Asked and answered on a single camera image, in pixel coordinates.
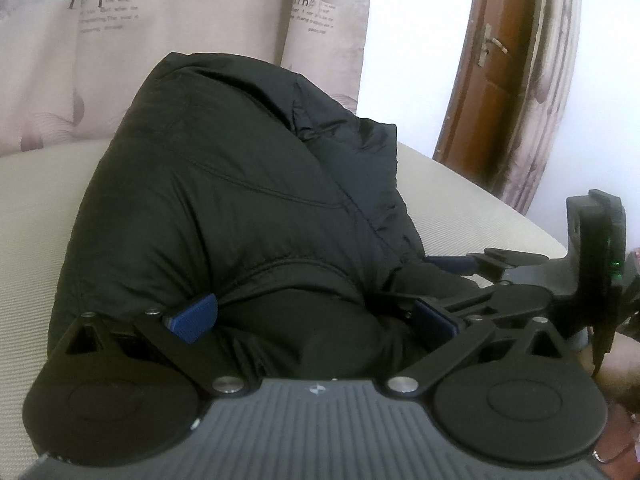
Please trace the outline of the person's right hand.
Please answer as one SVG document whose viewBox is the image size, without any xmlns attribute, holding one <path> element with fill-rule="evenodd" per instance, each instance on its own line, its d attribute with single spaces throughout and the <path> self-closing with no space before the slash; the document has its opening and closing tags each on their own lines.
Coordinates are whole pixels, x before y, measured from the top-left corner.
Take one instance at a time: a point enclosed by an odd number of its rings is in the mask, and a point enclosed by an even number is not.
<svg viewBox="0 0 640 480">
<path fill-rule="evenodd" d="M 638 479 L 639 308 L 618 328 L 597 383 L 608 400 L 608 424 L 594 459 L 609 479 Z"/>
</svg>

